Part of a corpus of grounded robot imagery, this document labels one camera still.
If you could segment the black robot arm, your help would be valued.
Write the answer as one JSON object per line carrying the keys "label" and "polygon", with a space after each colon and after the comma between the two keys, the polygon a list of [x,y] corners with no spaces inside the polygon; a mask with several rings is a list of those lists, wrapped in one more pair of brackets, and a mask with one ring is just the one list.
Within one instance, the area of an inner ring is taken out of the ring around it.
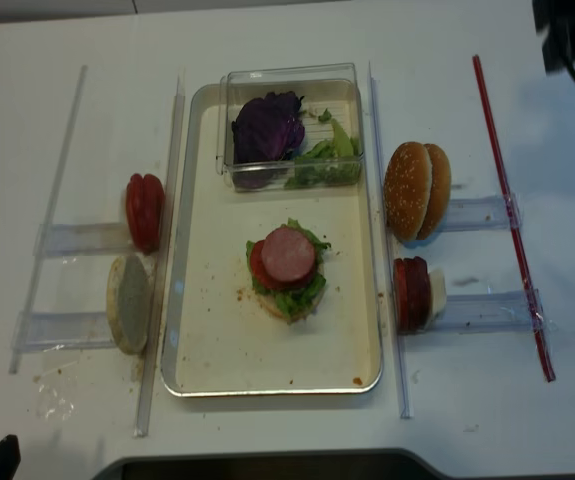
{"label": "black robot arm", "polygon": [[545,32],[542,55],[547,74],[575,62],[575,0],[533,0],[537,33]]}

